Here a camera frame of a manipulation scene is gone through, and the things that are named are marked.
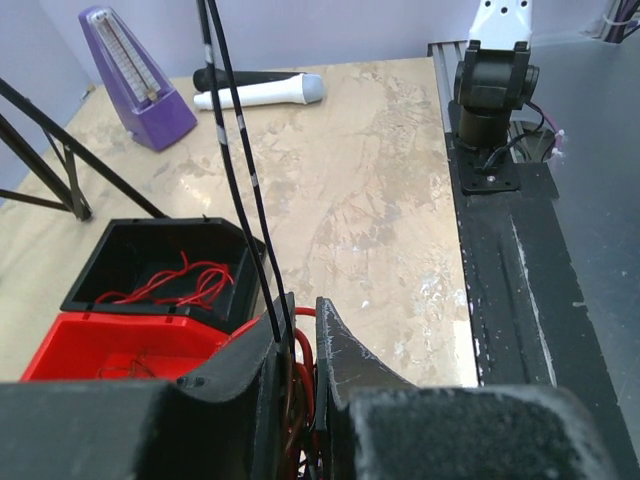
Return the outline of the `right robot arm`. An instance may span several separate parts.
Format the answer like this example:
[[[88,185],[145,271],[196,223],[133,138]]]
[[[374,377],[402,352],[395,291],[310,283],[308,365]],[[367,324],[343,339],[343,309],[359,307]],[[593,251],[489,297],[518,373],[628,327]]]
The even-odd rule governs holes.
[[[506,144],[511,113],[531,100],[540,69],[530,63],[531,1],[479,3],[454,78],[457,135],[470,149]]]

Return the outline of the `black plastic bin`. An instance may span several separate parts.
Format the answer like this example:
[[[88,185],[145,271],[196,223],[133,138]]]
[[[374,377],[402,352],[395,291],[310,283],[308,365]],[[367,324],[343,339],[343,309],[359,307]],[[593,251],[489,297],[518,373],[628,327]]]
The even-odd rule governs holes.
[[[186,316],[225,333],[259,292],[242,230],[222,218],[111,221],[61,304],[64,312]]]

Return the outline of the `small brown cable clump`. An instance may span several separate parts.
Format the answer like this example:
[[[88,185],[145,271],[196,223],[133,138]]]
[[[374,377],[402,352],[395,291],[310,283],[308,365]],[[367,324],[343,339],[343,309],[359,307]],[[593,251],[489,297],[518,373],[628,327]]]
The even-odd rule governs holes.
[[[137,353],[114,353],[109,355],[96,372],[100,380],[155,379],[160,375],[150,363],[146,350]]]

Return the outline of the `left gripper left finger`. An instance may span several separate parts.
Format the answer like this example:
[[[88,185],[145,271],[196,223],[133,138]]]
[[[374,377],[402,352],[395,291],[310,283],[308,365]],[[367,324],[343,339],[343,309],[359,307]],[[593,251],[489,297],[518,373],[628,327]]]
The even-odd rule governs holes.
[[[273,479],[283,455],[285,346],[295,298],[182,380],[8,383],[5,479]]]

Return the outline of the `red plastic bin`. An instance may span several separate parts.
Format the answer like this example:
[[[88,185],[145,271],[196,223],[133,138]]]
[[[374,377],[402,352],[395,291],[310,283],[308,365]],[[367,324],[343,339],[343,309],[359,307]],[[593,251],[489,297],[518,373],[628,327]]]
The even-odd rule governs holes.
[[[96,372],[109,355],[146,350],[158,379],[173,381],[209,360],[256,322],[253,318],[225,333],[186,316],[61,313],[20,380],[100,380]]]

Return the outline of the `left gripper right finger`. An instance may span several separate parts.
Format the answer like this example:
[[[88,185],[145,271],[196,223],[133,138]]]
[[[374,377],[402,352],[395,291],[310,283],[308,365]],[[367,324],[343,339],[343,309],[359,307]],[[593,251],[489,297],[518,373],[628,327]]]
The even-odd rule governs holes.
[[[326,479],[617,479],[588,411],[547,385],[419,388],[316,301]]]

